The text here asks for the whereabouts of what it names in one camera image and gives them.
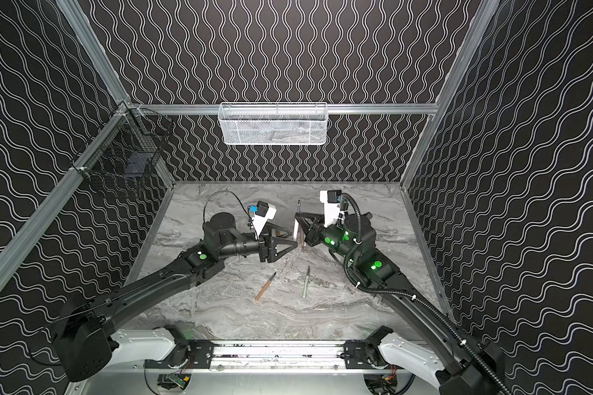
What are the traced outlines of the white pen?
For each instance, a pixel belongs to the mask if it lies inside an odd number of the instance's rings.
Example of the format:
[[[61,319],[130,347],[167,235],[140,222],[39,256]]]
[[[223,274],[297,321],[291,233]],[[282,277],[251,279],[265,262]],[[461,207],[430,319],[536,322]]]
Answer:
[[[301,200],[297,201],[296,207],[296,214],[301,212]],[[298,219],[294,219],[294,227],[293,227],[293,240],[296,241],[298,245],[301,245],[301,226]]]

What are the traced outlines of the tan pen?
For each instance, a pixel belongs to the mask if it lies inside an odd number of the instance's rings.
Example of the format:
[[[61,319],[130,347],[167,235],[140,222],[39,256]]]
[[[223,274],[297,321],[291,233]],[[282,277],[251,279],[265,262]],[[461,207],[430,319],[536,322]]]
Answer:
[[[299,248],[301,250],[303,250],[306,246],[306,242],[305,242],[305,234],[302,231],[299,232],[298,243],[299,243]]]

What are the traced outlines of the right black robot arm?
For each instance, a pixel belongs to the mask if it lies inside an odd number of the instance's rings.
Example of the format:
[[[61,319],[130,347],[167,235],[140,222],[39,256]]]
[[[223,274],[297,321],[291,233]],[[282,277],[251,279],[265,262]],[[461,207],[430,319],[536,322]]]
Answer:
[[[330,225],[322,214],[298,212],[295,219],[308,245],[324,245],[354,288],[380,297],[427,344],[419,347],[394,331],[379,329],[370,340],[378,363],[408,370],[441,394],[510,392],[503,352],[455,325],[411,284],[377,248],[369,214],[351,214]]]

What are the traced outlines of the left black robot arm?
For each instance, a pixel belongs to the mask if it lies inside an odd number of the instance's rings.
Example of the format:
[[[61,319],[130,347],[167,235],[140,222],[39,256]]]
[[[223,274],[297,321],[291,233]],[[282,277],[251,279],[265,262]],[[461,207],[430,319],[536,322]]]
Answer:
[[[128,321],[171,296],[199,286],[225,268],[227,258],[258,255],[274,263],[297,247],[292,233],[272,223],[259,234],[242,233],[234,215],[219,212],[203,224],[204,237],[164,268],[116,291],[72,296],[49,326],[51,344],[71,382],[86,380],[108,365],[120,342],[113,334]]]

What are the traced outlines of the brown pen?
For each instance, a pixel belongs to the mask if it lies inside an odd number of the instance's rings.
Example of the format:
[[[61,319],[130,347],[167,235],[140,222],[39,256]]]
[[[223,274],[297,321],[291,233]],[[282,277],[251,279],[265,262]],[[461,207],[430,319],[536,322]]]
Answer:
[[[270,287],[270,285],[272,284],[273,280],[276,278],[277,272],[273,273],[268,280],[266,281],[266,283],[263,285],[263,287],[261,288],[261,290],[259,291],[259,293],[255,296],[255,302],[258,302],[261,297],[263,296],[263,294],[265,294],[265,291],[268,290],[268,288]]]

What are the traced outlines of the aluminium horizontal back bar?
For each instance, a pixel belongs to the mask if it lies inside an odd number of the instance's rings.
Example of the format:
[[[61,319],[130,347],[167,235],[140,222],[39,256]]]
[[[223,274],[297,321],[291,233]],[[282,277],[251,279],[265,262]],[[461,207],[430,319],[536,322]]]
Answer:
[[[429,104],[326,104],[326,103],[222,103],[220,105],[133,105],[161,115],[217,116],[224,110],[242,110],[247,115],[304,113],[328,115],[435,115],[438,105]]]

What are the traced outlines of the aluminium left side bar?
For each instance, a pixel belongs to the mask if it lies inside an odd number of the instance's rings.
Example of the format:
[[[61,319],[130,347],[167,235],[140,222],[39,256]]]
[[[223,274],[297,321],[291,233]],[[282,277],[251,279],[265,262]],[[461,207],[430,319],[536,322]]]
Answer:
[[[0,293],[81,185],[82,172],[113,137],[117,125],[125,119],[127,112],[128,105],[125,102],[117,106],[108,122],[0,253]]]

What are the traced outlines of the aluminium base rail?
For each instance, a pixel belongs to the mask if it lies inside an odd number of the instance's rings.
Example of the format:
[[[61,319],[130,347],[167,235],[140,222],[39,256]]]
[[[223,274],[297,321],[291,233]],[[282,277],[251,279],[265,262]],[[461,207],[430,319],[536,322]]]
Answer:
[[[378,365],[367,355],[363,340],[328,341],[209,341],[187,347],[180,367],[148,360],[146,370],[161,373],[391,373],[402,365]]]

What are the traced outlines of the aluminium corner post right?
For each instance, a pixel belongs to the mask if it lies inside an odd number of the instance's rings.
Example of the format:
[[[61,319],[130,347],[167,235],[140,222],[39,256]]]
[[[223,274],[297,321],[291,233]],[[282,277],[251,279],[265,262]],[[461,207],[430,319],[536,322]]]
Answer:
[[[412,184],[413,178],[416,175],[424,156],[428,152],[430,143],[435,137],[438,127],[454,99],[457,88],[466,74],[466,70],[470,65],[472,57],[483,39],[484,32],[494,18],[500,3],[499,0],[486,0],[480,2],[477,12],[469,25],[466,37],[464,38],[455,61],[451,66],[451,71],[448,73],[440,95],[438,96],[436,113],[431,115],[426,122],[426,125],[419,136],[415,150],[406,166],[405,173],[400,183],[400,187],[404,191],[408,190],[409,186]]]

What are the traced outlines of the aluminium corner post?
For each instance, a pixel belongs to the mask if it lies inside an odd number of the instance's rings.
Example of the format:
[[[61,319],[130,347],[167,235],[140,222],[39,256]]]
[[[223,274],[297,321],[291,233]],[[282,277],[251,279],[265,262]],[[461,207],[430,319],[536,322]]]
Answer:
[[[499,0],[486,0],[480,2],[477,12],[469,25],[466,37],[464,38],[455,61],[451,66],[451,71],[448,73],[440,95],[438,96],[436,113],[431,115],[426,122],[426,125],[419,136],[415,150],[406,166],[405,173],[400,183],[400,187],[404,191],[408,190],[409,186],[412,184],[413,178],[416,175],[424,156],[428,152],[430,143],[435,137],[438,127],[454,99],[457,88],[466,74],[466,70],[470,65],[472,57],[483,39],[484,32],[494,18],[500,3]]]
[[[128,92],[123,87],[119,75],[115,72],[105,49],[100,43],[90,20],[83,12],[78,1],[59,0],[57,5],[71,26],[77,41],[85,49],[94,69],[104,82],[106,89],[117,104],[128,105],[131,102]]]

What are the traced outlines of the aluminium corner post left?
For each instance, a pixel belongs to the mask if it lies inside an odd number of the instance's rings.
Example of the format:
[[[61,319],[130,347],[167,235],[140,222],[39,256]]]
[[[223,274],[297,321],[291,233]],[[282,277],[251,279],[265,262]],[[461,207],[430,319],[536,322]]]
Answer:
[[[78,1],[59,0],[57,5],[71,26],[77,41],[85,49],[94,69],[104,82],[106,89],[117,104],[128,105],[131,102],[128,92],[123,87],[119,75],[115,72],[105,49],[100,43],[90,20],[83,12]]]

